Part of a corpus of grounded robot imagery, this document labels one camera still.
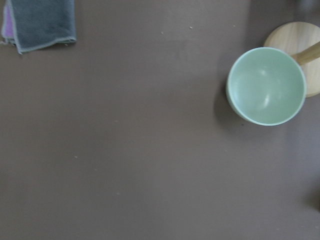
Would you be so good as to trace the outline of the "pink folded cloth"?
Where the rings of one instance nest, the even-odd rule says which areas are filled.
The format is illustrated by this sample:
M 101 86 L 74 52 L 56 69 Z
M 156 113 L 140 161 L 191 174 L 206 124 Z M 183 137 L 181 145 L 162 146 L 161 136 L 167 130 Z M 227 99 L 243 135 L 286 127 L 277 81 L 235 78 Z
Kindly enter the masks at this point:
M 6 2 L 3 8 L 3 22 L 1 27 L 1 36 L 4 44 L 15 45 L 15 34 L 13 19 L 9 4 Z

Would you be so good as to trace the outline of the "grey folded cloth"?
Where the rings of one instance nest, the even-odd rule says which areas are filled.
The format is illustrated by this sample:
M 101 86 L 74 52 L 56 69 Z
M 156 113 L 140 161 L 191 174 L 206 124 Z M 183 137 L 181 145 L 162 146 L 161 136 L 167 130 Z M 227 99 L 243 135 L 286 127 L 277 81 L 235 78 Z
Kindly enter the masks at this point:
M 7 0 L 19 54 L 77 41 L 73 0 Z

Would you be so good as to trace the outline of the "wooden cup tree stand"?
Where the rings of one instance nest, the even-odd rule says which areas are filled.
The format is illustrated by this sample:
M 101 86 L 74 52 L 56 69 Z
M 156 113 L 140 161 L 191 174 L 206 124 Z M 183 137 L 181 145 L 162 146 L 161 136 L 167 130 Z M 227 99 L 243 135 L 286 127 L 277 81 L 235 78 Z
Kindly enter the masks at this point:
M 265 47 L 282 50 L 294 56 L 320 42 L 320 28 L 308 22 L 289 22 L 277 27 L 264 41 Z M 320 59 L 301 66 L 306 78 L 306 97 L 320 93 Z

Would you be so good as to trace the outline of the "green bowl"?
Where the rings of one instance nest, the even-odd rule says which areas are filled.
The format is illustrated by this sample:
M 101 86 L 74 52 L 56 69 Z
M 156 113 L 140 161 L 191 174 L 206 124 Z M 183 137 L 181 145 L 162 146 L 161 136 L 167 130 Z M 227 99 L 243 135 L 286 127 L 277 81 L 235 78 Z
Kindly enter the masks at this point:
M 303 107 L 306 77 L 299 64 L 282 50 L 258 47 L 234 62 L 225 92 L 230 107 L 244 120 L 277 126 L 290 121 Z

